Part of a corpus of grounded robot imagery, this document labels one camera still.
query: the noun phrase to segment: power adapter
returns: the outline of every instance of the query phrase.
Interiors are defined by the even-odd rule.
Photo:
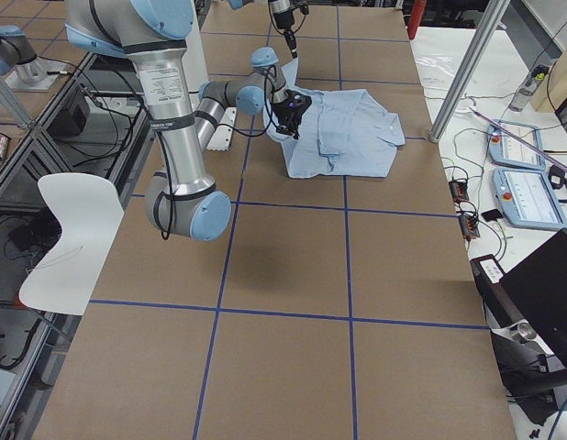
[[[553,190],[561,189],[563,186],[567,184],[565,171],[563,171],[557,165],[552,165],[549,169],[549,182]]]

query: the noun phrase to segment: metal pole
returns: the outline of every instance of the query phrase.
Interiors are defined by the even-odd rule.
[[[477,30],[475,30],[469,48],[461,61],[461,66],[457,70],[445,101],[442,103],[439,114],[430,130],[428,139],[431,142],[439,142],[440,137],[447,128],[447,124],[452,118],[461,96],[467,88],[467,84],[472,78],[473,72],[484,54],[484,50],[509,4],[510,0],[491,0],[485,9],[484,16],[479,22]]]
[[[0,103],[17,120],[17,123],[24,128],[30,129],[34,125],[33,118],[27,109],[18,101],[17,97],[10,90],[6,82],[0,77]]]

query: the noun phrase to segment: grid line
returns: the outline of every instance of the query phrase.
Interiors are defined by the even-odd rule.
[[[269,44],[269,33],[267,36],[267,43]],[[250,129],[253,128],[255,123],[255,116],[251,118],[250,121]],[[214,316],[214,323],[212,324],[212,333],[210,335],[210,343],[208,346],[208,353],[206,355],[206,365],[204,369],[204,376],[202,378],[202,386],[200,387],[200,397],[198,398],[198,408],[196,410],[195,416],[195,425],[194,431],[192,432],[192,440],[197,440],[198,433],[200,430],[200,423],[202,421],[202,411],[204,410],[204,398],[206,396],[206,387],[208,384],[208,378],[210,376],[210,367],[212,363],[212,356],[214,354],[214,344],[217,339],[217,329],[218,329],[218,320],[220,318],[220,313],[222,312],[222,298],[224,296],[225,286],[227,284],[227,276],[228,276],[228,267],[230,264],[230,257],[232,254],[232,246],[235,239],[235,230],[237,228],[237,219],[239,218],[239,202],[240,196],[243,192],[243,186],[245,184],[245,170],[247,169],[247,161],[249,160],[249,153],[250,153],[250,143],[252,141],[252,137],[247,138],[247,147],[245,150],[245,158],[243,160],[242,170],[240,172],[240,182],[239,182],[239,191],[237,193],[237,201],[235,202],[235,212],[232,218],[232,226],[230,228],[230,237],[228,238],[228,247],[227,247],[227,255],[225,256],[225,265],[222,271],[222,278],[220,280],[220,290],[218,292],[218,299],[217,299],[217,308],[215,311]]]
[[[131,194],[132,197],[145,197],[144,194]],[[456,214],[439,214],[439,213],[415,213],[409,211],[392,211],[384,209],[367,209],[367,208],[344,208],[335,206],[317,206],[317,205],[307,205],[307,204],[280,204],[280,203],[266,203],[266,202],[243,202],[241,200],[231,201],[232,204],[237,205],[247,205],[247,206],[265,206],[272,208],[292,208],[292,209],[313,209],[317,211],[337,211],[344,212],[348,211],[350,213],[366,213],[366,214],[382,214],[382,215],[413,215],[422,217],[438,217],[438,218],[457,218]]]
[[[252,310],[252,309],[237,309],[232,307],[210,307],[204,305],[191,305],[191,304],[174,304],[166,302],[132,302],[122,300],[90,300],[90,304],[103,304],[103,305],[123,305],[127,307],[149,307],[160,309],[175,309],[175,310],[189,310],[194,312],[221,312],[222,314],[253,314],[258,316],[276,316],[283,318],[296,318],[296,319],[315,319],[322,321],[343,321],[348,322],[348,316],[337,316],[334,314],[315,314],[315,313],[292,313],[292,312],[277,312],[273,310]],[[381,324],[381,325],[406,325],[416,327],[436,327],[436,328],[449,328],[458,330],[489,330],[486,325],[476,324],[456,324],[456,323],[435,323],[431,321],[407,321],[400,319],[383,319],[383,318],[367,318],[353,316],[351,318],[353,323],[365,324]]]
[[[244,33],[244,32],[218,32],[218,31],[205,31],[200,32],[201,34],[207,35],[225,35],[230,37],[269,37],[271,34],[268,32],[267,34],[253,34],[253,33]],[[305,36],[296,36],[296,39],[328,39],[331,41],[374,41],[380,43],[409,43],[410,41],[407,39],[391,39],[391,38],[342,38],[340,35],[336,37],[305,37]]]

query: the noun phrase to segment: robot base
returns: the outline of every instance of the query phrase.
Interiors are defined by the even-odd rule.
[[[64,62],[42,60],[45,70],[48,72],[62,71],[67,67]],[[47,75],[47,78],[33,85],[20,81],[17,71],[12,71],[6,78],[6,84],[11,90],[17,92],[47,92],[60,75]]]

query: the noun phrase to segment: red object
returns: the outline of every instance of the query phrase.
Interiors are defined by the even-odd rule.
[[[408,38],[414,39],[418,26],[424,16],[424,10],[427,8],[427,0],[416,0],[412,6],[412,15],[408,20]]]

